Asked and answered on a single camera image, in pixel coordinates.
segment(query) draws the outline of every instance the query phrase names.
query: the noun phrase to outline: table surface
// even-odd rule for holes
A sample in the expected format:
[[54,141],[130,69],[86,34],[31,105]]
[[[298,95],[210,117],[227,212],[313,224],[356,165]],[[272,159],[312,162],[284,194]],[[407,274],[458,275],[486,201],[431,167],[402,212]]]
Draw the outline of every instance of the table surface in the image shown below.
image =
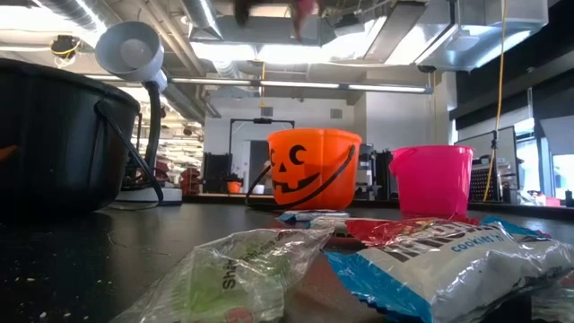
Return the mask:
[[[398,210],[350,209],[399,219]],[[487,213],[471,212],[482,218]],[[507,214],[513,223],[574,243],[574,223]],[[194,246],[233,232],[283,228],[243,205],[182,205],[44,221],[0,221],[0,321],[106,322],[136,301]],[[319,255],[285,309],[287,322],[380,322]]]

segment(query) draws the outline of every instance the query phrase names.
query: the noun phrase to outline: yellow cable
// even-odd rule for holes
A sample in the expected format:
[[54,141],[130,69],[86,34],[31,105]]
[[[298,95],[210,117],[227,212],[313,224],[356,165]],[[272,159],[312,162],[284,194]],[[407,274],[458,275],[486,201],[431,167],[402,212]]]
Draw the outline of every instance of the yellow cable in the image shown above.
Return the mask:
[[[504,0],[504,14],[502,15],[502,44],[500,46],[500,70],[499,70],[499,102],[496,111],[496,126],[494,131],[498,133],[500,125],[500,110],[502,109],[502,81],[504,80],[504,40],[506,38],[506,16],[509,10],[509,0]],[[484,190],[483,202],[486,202],[488,191],[491,188],[492,168],[494,167],[494,148],[491,152],[491,165],[488,169],[488,178],[486,178],[486,189]]]
[[50,42],[50,51],[51,51],[52,54],[54,54],[54,55],[66,55],[66,54],[70,54],[70,53],[72,53],[73,51],[77,50],[78,47],[80,47],[80,43],[81,43],[81,41],[78,40],[78,42],[75,44],[74,48],[65,50],[65,51],[63,51],[63,52],[56,52],[56,51],[54,51],[54,50],[52,49],[52,45],[54,45],[54,40],[52,40],[52,41]]

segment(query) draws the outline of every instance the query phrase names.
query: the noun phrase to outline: window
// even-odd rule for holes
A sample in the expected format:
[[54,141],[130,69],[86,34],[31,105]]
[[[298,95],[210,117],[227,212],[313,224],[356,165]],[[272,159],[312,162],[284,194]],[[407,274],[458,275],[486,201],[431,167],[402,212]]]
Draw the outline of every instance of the window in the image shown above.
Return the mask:
[[522,160],[522,163],[518,165],[520,189],[539,191],[540,178],[538,176],[538,147],[536,146],[536,139],[518,142],[517,157],[519,160]]
[[559,199],[566,199],[566,191],[574,189],[574,154],[552,157],[554,165],[554,192]]

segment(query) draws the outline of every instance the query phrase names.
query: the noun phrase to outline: black bucket handle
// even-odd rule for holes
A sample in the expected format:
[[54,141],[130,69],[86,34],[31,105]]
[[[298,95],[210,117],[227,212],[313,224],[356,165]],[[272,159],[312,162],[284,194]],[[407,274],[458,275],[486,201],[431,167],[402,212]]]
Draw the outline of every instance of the black bucket handle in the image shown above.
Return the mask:
[[331,177],[328,180],[326,180],[325,183],[323,183],[313,193],[303,197],[302,199],[300,199],[298,201],[291,202],[291,203],[284,204],[284,205],[272,205],[272,204],[264,204],[264,203],[249,203],[249,197],[251,196],[251,193],[253,193],[253,189],[255,188],[257,183],[259,183],[259,181],[266,175],[266,173],[271,170],[271,165],[269,165],[259,174],[259,176],[257,176],[255,181],[249,187],[249,191],[248,191],[247,195],[245,196],[245,204],[247,206],[251,207],[252,209],[260,210],[260,211],[288,210],[288,209],[290,209],[296,205],[303,204],[303,203],[309,201],[311,198],[318,196],[329,185],[331,185],[331,183],[333,183],[333,181],[335,181],[335,179],[337,179],[337,177],[339,177],[339,175],[347,168],[347,166],[349,166],[349,163],[352,161],[352,157],[354,156],[354,154],[355,154],[355,146],[354,146],[354,144],[352,144],[351,149],[349,150],[349,154],[347,155],[347,159],[344,160],[343,164],[341,164],[339,169],[337,169],[337,171],[335,173],[333,173],[333,175],[331,175]]
[[127,148],[127,150],[134,156],[135,161],[140,166],[140,168],[143,170],[143,173],[145,174],[147,179],[152,184],[153,190],[155,191],[155,194],[158,196],[157,205],[159,205],[163,201],[163,192],[161,191],[160,183],[155,178],[155,176],[153,176],[153,172],[150,169],[150,167],[148,166],[148,164],[144,161],[144,158],[142,158],[142,156],[137,151],[137,149],[135,149],[134,145],[128,139],[126,139],[124,137],[122,130],[119,128],[119,126],[117,125],[114,118],[111,117],[110,114],[108,113],[108,109],[111,109],[109,104],[104,100],[100,100],[100,101],[98,101],[98,103],[96,103],[96,105],[94,106],[94,109],[95,109],[96,113],[98,114],[98,116],[102,117],[104,120],[106,120],[108,122],[108,124],[111,126],[111,128],[116,133],[116,135],[122,140],[122,142],[124,143],[124,146]]

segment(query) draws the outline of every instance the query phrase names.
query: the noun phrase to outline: black bucket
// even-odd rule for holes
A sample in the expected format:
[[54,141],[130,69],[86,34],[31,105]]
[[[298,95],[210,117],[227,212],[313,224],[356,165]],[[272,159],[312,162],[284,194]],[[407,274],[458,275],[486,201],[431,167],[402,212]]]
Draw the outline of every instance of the black bucket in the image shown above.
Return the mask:
[[0,207],[89,213],[110,204],[139,104],[105,83],[51,67],[0,59]]

